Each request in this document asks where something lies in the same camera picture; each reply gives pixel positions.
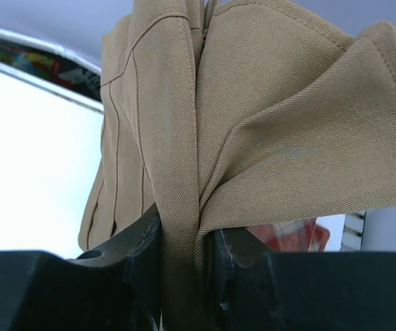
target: tan cloth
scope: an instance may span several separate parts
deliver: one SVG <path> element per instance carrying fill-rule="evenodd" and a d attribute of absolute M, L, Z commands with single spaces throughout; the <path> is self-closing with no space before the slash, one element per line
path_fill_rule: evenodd
<path fill-rule="evenodd" d="M 135 0 L 104 37 L 102 160 L 79 237 L 92 248 L 157 202 L 172 331 L 210 329 L 210 231 L 396 204 L 393 27 L 354 39 L 287 0 L 202 2 Z"/>

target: fabric fold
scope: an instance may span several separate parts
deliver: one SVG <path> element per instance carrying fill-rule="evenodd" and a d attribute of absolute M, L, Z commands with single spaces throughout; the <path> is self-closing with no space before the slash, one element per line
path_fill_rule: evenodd
<path fill-rule="evenodd" d="M 135 0 L 103 39 L 102 160 L 79 242 L 156 202 L 166 330 L 210 330 L 216 229 L 396 204 L 396 32 L 287 0 Z"/>

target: red object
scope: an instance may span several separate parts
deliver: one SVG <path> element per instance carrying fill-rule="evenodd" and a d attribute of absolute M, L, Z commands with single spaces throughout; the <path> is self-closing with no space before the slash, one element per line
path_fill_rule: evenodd
<path fill-rule="evenodd" d="M 316 219 L 249 226 L 247 230 L 273 250 L 280 252 L 323 252 L 330 231 Z"/>

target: red and white cloth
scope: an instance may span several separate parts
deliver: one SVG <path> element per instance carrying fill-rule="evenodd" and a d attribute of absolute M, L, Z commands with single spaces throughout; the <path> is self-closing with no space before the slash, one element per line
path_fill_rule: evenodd
<path fill-rule="evenodd" d="M 280 252 L 323 252 L 330 231 L 316 219 L 288 221 L 247 227 L 263 243 Z"/>

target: brown fabric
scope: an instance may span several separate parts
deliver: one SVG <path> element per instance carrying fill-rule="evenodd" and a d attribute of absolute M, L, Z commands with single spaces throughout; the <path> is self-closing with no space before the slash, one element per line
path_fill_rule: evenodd
<path fill-rule="evenodd" d="M 104 37 L 101 79 L 102 160 L 79 242 L 100 244 L 157 202 L 166 330 L 210 329 L 210 231 L 396 204 L 389 23 L 354 39 L 287 0 L 213 13 L 135 0 Z"/>

